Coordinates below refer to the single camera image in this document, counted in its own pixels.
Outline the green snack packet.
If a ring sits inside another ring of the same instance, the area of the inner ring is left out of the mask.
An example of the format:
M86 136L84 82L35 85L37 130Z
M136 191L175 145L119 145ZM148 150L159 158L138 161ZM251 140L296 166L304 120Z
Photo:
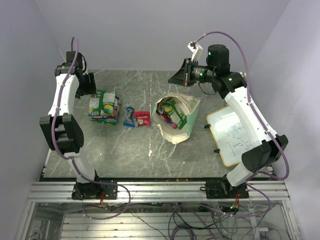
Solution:
M102 123L102 124L110 124L110 125L114 126L118 122L119 110L121 109L121 106L122 106L122 103L121 103L121 101L119 99L119 103L118 103L119 109L118 109L118 114L117 114L117 120L94 120L94 119L92 119L92 117L97 117L97 116L112 116L113 115L113 113L111 115L107 115L105 113L105 110L107 112L109 110L111 110L112 105L109 105L106 102L102 102L100 104L99 111L98 111L100 113L100 115L90 116L89 120L92 121L92 122L97 122L97 123Z

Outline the green printed paper bag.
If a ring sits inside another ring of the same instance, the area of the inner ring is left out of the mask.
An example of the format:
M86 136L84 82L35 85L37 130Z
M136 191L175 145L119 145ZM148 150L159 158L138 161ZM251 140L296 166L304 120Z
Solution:
M169 159L177 145L190 138L200 102L199 98L178 91L167 91L155 102L151 115L162 136L157 153L160 160Z

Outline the purple pink candy tube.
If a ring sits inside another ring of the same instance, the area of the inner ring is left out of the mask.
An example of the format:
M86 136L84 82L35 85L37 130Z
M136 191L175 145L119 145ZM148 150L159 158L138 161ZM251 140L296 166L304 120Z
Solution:
M171 126L173 129L177 128L177 125L172 121L172 119L168 116L168 114L161 108L157 107L156 114L164 120L169 126Z

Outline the red snack packet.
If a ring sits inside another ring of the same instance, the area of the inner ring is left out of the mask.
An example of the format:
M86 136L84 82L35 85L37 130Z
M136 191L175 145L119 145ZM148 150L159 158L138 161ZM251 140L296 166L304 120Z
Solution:
M151 114L149 111L137 111L134 113L134 117L139 127L151 126Z

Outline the blue snack packet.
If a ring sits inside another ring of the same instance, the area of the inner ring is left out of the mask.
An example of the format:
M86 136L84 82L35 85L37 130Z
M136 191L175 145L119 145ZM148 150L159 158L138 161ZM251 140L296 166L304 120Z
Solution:
M134 113L135 113L135 109L131 106L128 106L126 108L126 116L125 116L125 120L123 122L123 125L126 127L131 127L131 128L135 128L135 121L134 121Z

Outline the green yellow snack box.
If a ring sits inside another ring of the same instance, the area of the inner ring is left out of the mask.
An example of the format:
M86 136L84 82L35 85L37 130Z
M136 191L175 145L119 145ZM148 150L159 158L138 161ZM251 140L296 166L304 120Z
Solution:
M111 117L115 110L115 91L97 90L90 96L89 113L90 117Z

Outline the green Fox's candy packet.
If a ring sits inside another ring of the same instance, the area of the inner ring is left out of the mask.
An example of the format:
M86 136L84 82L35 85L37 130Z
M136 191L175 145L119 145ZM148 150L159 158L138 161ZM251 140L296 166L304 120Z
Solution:
M167 97L160 102L160 107L167 113L171 120L181 130L187 123L187 116L180 107L180 101L176 97Z

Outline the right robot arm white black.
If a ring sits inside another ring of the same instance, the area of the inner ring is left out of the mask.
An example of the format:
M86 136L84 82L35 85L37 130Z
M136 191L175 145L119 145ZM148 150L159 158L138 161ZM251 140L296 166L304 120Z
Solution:
M244 73L230 70L230 52L225 45L213 44L207 48L206 65L198 63L203 48L197 42L190 42L187 47L192 56L184 59L168 83L184 87L210 83L239 117L252 144L252 149L241 155L240 163L231 172L204 188L208 194L231 198L245 188L246 180L278 161L289 140L285 135L278 135L256 108Z

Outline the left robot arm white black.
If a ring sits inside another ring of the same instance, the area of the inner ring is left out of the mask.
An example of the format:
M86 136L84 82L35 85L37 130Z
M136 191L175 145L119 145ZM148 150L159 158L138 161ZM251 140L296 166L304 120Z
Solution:
M76 182L72 198L96 199L102 193L96 170L89 163L84 146L84 133L73 111L75 100L96 93L95 77L87 70L85 57L76 50L66 53L66 61L54 71L56 90L52 106L46 116L39 119L45 140L71 166Z

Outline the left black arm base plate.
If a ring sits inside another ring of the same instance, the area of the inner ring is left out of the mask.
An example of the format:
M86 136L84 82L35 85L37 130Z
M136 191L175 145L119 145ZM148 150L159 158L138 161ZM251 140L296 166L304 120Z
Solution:
M118 186L114 185L112 182L107 182L105 184L96 183L79 183L76 182L73 186L71 198L73 200L115 200L117 198Z

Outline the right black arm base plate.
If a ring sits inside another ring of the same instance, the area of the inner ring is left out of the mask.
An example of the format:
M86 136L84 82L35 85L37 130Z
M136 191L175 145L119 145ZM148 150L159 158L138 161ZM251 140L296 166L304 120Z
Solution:
M226 176L221 178L211 178L199 189L202 192L205 192L207 199L235 199L236 196L240 199L249 198L247 185L245 183L238 186L232 186Z

